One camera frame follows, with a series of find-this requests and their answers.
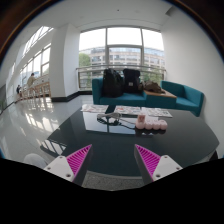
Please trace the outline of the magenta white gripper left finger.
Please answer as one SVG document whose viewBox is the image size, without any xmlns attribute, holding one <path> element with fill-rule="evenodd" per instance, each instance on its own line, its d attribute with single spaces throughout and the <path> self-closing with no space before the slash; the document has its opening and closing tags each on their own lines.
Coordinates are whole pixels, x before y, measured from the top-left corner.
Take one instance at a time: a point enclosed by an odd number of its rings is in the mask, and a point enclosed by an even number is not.
<svg viewBox="0 0 224 224">
<path fill-rule="evenodd" d="M 44 170 L 81 186 L 93 155 L 92 145 L 87 145 L 68 156 L 58 156 Z"/>
</svg>

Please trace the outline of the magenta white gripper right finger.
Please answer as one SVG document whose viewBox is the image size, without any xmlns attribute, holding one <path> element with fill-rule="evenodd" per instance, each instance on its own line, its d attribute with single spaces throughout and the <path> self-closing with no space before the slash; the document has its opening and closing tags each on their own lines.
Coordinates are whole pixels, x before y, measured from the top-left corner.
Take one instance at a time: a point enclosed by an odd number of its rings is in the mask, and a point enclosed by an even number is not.
<svg viewBox="0 0 224 224">
<path fill-rule="evenodd" d="M 145 185 L 182 169 L 168 155 L 159 156 L 140 145 L 134 146 L 134 156 Z"/>
</svg>

